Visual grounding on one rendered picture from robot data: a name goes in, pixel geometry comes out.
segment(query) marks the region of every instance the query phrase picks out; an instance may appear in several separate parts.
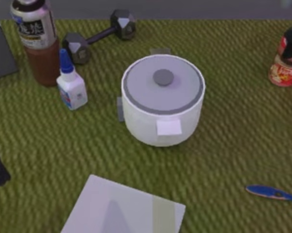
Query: white pot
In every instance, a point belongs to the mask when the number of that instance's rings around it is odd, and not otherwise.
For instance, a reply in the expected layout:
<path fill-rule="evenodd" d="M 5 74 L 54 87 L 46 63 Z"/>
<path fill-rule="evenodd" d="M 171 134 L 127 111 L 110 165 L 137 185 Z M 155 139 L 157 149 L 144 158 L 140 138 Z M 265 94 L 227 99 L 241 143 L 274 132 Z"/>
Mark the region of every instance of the white pot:
<path fill-rule="evenodd" d="M 205 89 L 199 69 L 183 58 L 156 54 L 139 59 L 121 82 L 126 127 L 151 146 L 179 144 L 198 125 Z"/>

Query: green object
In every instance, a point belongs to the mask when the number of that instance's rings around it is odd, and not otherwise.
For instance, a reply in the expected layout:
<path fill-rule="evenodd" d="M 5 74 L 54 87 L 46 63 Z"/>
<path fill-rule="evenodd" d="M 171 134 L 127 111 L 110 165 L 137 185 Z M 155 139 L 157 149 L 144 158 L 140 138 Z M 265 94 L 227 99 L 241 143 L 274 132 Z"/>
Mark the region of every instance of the green object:
<path fill-rule="evenodd" d="M 110 36 L 76 66 L 89 100 L 76 112 L 36 83 L 15 23 L 1 25 L 19 73 L 0 78 L 0 157 L 15 177 L 0 188 L 0 233 L 61 232 L 89 174 L 185 204 L 181 233 L 292 233 L 292 204 L 244 192 L 249 183 L 292 192 L 292 87 L 268 80 L 292 21 L 138 20 L 133 40 Z M 108 25 L 56 21 L 60 38 Z M 193 136 L 158 149 L 118 122 L 116 101 L 128 66 L 166 47 L 201 70 L 206 94 Z"/>

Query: table surface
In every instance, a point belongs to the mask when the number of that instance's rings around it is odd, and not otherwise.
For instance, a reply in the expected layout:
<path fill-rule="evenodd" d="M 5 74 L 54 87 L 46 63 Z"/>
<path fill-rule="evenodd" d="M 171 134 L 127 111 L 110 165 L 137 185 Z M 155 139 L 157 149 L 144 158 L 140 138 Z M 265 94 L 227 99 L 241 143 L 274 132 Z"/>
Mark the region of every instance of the table surface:
<path fill-rule="evenodd" d="M 16 29 L 2 21 L 20 71 L 0 79 L 0 233 L 59 233 L 89 174 L 187 206 L 181 233 L 292 233 L 292 202 L 259 198 L 249 184 L 292 193 L 292 87 L 268 80 L 292 21 L 141 20 L 136 38 L 91 46 L 77 70 L 89 102 L 69 111 L 57 88 L 32 77 Z M 90 36 L 108 21 L 58 20 Z M 200 123 L 186 142 L 153 148 L 117 119 L 123 72 L 150 48 L 169 47 L 206 80 Z"/>

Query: blue nozzle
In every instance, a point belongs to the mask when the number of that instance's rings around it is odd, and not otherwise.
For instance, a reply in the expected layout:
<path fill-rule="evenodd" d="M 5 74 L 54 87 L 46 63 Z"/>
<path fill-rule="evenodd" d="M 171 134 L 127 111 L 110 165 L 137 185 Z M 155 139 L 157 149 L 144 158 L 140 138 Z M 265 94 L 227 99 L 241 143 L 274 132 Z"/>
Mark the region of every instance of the blue nozzle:
<path fill-rule="evenodd" d="M 66 49 L 61 49 L 59 52 L 60 57 L 60 70 L 64 74 L 70 74 L 73 72 L 73 64 L 72 61 L 68 55 L 68 52 Z"/>

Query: blue pen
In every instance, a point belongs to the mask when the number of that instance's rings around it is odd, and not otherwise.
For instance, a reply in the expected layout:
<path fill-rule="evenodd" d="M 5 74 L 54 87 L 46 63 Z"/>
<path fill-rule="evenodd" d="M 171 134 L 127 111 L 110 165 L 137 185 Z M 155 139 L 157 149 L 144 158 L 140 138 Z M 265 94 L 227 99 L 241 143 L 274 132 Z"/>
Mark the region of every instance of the blue pen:
<path fill-rule="evenodd" d="M 277 200 L 290 200 L 292 201 L 292 194 L 284 192 L 280 189 L 263 185 L 249 185 L 246 186 L 246 191 L 265 198 L 277 199 Z"/>

